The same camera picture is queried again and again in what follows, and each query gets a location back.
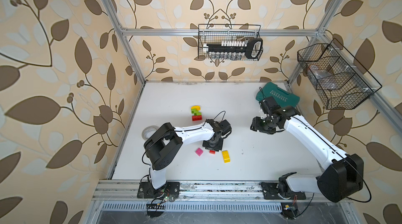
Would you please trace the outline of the pink lego brick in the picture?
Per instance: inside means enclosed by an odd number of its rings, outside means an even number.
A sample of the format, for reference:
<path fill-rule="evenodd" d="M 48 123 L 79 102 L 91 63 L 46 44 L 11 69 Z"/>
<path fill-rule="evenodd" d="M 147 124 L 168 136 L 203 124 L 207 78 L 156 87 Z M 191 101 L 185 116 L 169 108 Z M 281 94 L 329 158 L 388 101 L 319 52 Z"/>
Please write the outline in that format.
<path fill-rule="evenodd" d="M 198 149 L 195 151 L 195 153 L 200 157 L 200 156 L 204 153 L 204 151 L 203 151 L 201 148 L 198 148 Z"/>

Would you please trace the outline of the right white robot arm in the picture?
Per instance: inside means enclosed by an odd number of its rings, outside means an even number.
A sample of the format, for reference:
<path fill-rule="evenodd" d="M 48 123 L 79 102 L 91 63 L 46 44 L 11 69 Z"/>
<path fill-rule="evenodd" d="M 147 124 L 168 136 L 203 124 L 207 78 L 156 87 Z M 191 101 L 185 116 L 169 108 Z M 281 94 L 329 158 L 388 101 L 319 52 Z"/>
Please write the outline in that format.
<path fill-rule="evenodd" d="M 300 175 L 290 172 L 278 179 L 277 194 L 289 199 L 296 193 L 321 194 L 333 203 L 367 187 L 364 180 L 364 162 L 357 154 L 349 155 L 328 141 L 312 127 L 300 112 L 292 107 L 281 107 L 273 97 L 259 101 L 259 117 L 252 120 L 250 129 L 268 135 L 286 131 L 293 135 L 315 157 L 323 168 L 321 174 Z"/>

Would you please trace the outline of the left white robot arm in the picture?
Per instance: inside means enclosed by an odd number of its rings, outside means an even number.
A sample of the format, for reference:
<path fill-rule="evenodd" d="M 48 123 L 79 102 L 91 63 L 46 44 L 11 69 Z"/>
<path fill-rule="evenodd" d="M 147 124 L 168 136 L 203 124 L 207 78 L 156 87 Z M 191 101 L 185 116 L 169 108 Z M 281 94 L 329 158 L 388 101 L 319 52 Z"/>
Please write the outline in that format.
<path fill-rule="evenodd" d="M 219 152 L 223 142 L 232 133 L 227 120 L 220 122 L 207 119 L 201 124 L 189 127 L 174 127 L 164 123 L 144 143 L 144 156 L 149 161 L 149 181 L 157 190 L 166 184 L 166 168 L 172 163 L 180 148 L 184 145 L 201 142 L 206 150 Z"/>

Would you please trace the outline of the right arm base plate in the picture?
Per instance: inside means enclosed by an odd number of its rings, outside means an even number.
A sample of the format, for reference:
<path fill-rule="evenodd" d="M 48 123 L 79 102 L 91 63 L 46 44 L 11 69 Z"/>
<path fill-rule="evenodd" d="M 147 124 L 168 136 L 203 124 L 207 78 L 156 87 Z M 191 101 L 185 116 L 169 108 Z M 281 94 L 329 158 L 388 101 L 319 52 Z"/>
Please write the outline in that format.
<path fill-rule="evenodd" d="M 265 200 L 305 200 L 304 192 L 293 192 L 279 182 L 261 182 L 263 198 Z"/>

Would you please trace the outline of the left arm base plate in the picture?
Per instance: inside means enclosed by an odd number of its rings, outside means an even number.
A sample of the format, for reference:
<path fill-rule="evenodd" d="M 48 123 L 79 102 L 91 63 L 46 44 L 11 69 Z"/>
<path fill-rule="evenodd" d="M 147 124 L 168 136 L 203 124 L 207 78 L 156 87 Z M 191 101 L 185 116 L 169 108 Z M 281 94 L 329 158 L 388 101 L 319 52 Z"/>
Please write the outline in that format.
<path fill-rule="evenodd" d="M 176 199 L 179 197 L 179 193 L 179 182 L 166 182 L 165 185 L 163 185 L 159 189 L 154 189 L 151 182 L 140 182 L 137 192 L 137 198 L 154 199 L 160 197 L 169 197 Z"/>

